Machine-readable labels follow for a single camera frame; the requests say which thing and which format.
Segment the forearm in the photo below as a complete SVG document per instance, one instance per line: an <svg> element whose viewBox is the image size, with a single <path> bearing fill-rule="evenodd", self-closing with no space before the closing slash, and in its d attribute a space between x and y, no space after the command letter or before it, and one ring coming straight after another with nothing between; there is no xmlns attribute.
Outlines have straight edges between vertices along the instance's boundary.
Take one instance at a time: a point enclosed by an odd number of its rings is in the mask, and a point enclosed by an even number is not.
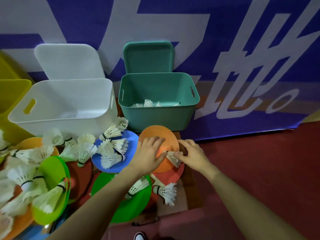
<svg viewBox="0 0 320 240"><path fill-rule="evenodd" d="M101 239L121 201L139 178L129 167L124 168L48 239Z"/></svg>
<svg viewBox="0 0 320 240"><path fill-rule="evenodd" d="M214 165L202 171L248 240L305 239L296 229L221 173Z"/></svg>

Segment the teal storage box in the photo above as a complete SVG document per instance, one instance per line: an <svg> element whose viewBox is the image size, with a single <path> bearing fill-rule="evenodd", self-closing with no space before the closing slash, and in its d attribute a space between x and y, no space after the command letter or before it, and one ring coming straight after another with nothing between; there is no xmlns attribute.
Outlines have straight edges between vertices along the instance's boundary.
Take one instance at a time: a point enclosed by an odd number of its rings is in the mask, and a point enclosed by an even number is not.
<svg viewBox="0 0 320 240"><path fill-rule="evenodd" d="M130 42L125 45L123 54L127 74L121 79L118 101L129 120L129 129L141 133L151 125L162 125L171 131L184 130L200 97L190 75L172 72L172 44L167 41ZM144 104L145 99L160 102L161 107L131 107Z"/></svg>

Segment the finger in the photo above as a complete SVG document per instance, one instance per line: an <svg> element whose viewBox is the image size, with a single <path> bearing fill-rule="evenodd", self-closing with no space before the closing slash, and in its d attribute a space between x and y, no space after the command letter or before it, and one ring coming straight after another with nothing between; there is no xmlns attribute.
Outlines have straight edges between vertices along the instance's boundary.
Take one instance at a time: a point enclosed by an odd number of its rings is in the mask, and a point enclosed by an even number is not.
<svg viewBox="0 0 320 240"><path fill-rule="evenodd" d="M158 158L155 160L158 163L158 165L162 163L162 161L166 158L167 154L167 152L163 152L160 154L160 156L158 156Z"/></svg>
<svg viewBox="0 0 320 240"><path fill-rule="evenodd" d="M141 145L142 145L142 141L138 141L137 150L140 149Z"/></svg>
<svg viewBox="0 0 320 240"><path fill-rule="evenodd" d="M173 154L176 158L178 158L180 161L183 161L185 163L185 161L188 159L186 156L181 155L179 153L174 153Z"/></svg>
<svg viewBox="0 0 320 240"><path fill-rule="evenodd" d="M145 138L145 139L143 140L142 146L148 144L149 139L150 139L150 138Z"/></svg>
<svg viewBox="0 0 320 240"><path fill-rule="evenodd" d="M160 137L158 137L158 136L151 137L150 140L148 141L148 145L153 146L155 141L158 140L159 138Z"/></svg>
<svg viewBox="0 0 320 240"><path fill-rule="evenodd" d="M153 144L153 148L156 149L156 150L159 150L161 144L165 141L166 139L165 138L158 138L155 143Z"/></svg>
<svg viewBox="0 0 320 240"><path fill-rule="evenodd" d="M192 146L196 146L196 143L195 143L195 141L194 140L191 140L191 139L188 139L188 140L186 140L190 145L192 145Z"/></svg>
<svg viewBox="0 0 320 240"><path fill-rule="evenodd" d="M188 150L188 149L191 148L191 145L190 145L187 141L185 141L185 140L178 140L178 142L179 142L181 145L183 145L183 146L186 148L186 150Z"/></svg>

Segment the blue plastic plate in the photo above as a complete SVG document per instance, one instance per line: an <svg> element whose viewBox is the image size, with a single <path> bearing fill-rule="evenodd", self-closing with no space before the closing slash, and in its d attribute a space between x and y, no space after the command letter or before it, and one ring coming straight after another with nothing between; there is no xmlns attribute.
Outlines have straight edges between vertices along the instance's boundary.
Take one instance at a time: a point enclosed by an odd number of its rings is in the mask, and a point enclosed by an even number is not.
<svg viewBox="0 0 320 240"><path fill-rule="evenodd" d="M134 154L137 150L137 146L138 146L138 139L139 137L137 136L137 134L133 133L132 131L129 130L125 130L122 134L122 136L118 136L118 137L114 137L114 138L110 138L111 140L117 140L117 139L127 139L129 141L128 144L128 149L126 151L125 155L125 160L122 162L118 162L117 164L113 165L111 168L109 169L104 169L101 165L101 155L96 153L92 156L92 163L102 172L106 172L106 173L120 173L120 171L125 168L129 162L131 161L131 159L134 157ZM100 139L96 140L96 142L94 143L96 146L99 146L102 143L102 141Z"/></svg>

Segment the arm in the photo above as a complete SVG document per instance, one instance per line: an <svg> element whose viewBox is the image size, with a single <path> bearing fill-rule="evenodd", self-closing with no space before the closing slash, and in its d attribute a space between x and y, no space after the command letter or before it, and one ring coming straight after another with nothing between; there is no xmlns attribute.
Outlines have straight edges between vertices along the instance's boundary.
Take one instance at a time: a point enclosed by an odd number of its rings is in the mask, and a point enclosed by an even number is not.
<svg viewBox="0 0 320 240"><path fill-rule="evenodd" d="M131 162L114 179L71 215L48 240L101 239L115 211L131 186L144 175L154 171L167 153L156 154L164 139L146 138L138 142Z"/></svg>
<svg viewBox="0 0 320 240"><path fill-rule="evenodd" d="M306 239L212 165L200 146L193 140L179 140L179 143L186 148L188 155L182 156L176 153L175 157L202 173L211 182L246 239Z"/></svg>

